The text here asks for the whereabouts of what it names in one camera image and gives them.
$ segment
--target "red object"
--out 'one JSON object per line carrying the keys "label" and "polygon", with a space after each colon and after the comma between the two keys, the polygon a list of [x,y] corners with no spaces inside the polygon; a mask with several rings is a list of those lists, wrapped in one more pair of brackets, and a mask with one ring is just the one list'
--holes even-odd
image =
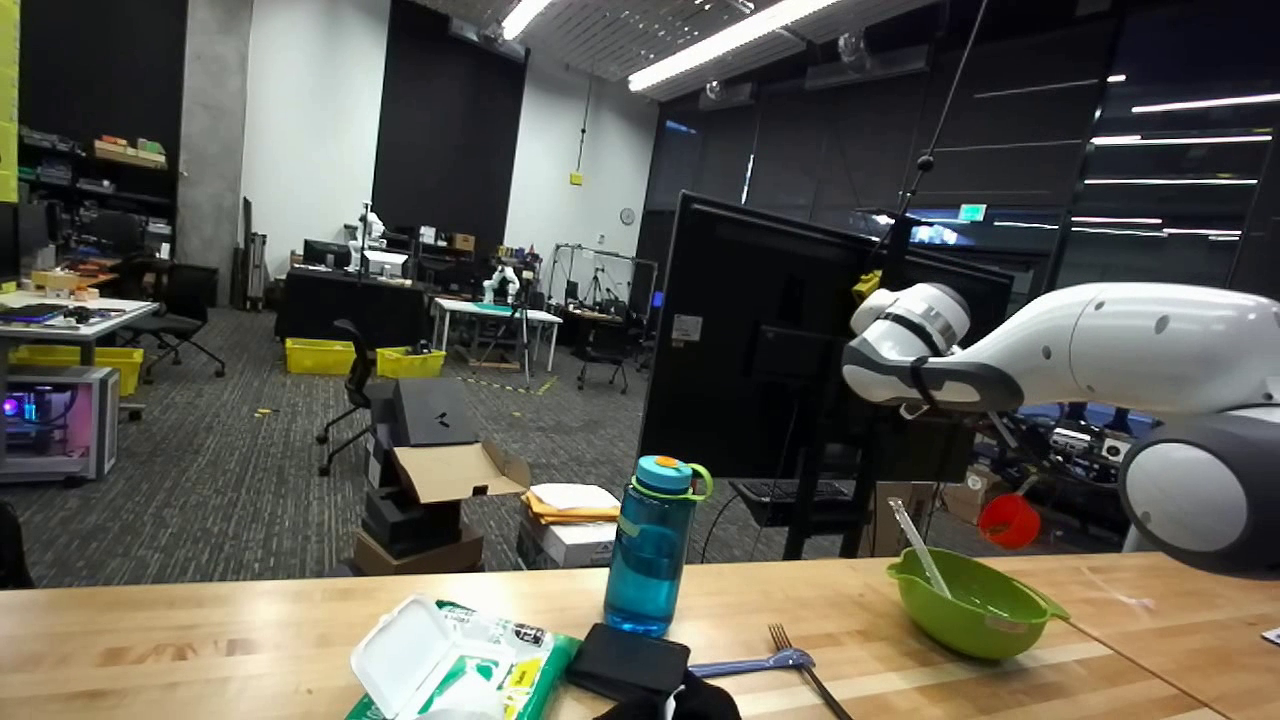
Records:
{"label": "red object", "polygon": [[1027,549],[1039,535],[1039,514],[1022,495],[990,495],[985,514],[975,518],[975,528],[997,549]]}

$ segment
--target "robotic manipulator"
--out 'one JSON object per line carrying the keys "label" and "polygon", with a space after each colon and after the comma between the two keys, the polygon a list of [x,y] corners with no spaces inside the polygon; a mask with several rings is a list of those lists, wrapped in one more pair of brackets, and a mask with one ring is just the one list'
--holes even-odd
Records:
{"label": "robotic manipulator", "polygon": [[853,314],[845,385],[906,412],[1111,404],[1159,427],[1118,464],[1130,523],[1169,556],[1280,578],[1280,303],[1192,285],[1075,285],[978,345],[944,285],[872,291]]}

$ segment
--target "green bowl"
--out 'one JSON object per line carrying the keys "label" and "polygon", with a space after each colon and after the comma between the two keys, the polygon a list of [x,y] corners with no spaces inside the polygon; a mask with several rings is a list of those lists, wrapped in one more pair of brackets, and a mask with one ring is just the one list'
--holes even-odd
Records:
{"label": "green bowl", "polygon": [[936,646],[970,658],[970,659],[1012,659],[1032,648],[1046,621],[1066,621],[1066,611],[1039,598],[1034,590],[944,549],[928,549],[944,574],[952,598],[941,598],[920,556],[906,549],[887,578],[904,598],[906,617]]}

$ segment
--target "bottle cap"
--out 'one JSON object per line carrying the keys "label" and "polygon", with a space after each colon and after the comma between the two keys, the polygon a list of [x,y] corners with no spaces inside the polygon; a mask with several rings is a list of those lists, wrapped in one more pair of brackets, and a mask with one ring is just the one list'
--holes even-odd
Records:
{"label": "bottle cap", "polygon": [[689,491],[693,464],[680,464],[677,457],[640,457],[635,481],[654,491]]}

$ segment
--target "water bottle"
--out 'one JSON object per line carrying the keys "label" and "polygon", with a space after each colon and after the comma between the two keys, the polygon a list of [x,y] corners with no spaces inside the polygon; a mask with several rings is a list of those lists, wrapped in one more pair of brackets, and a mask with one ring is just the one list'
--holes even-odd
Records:
{"label": "water bottle", "polygon": [[711,477],[677,457],[640,457],[614,521],[603,626],[640,637],[667,637],[682,574],[682,535]]}

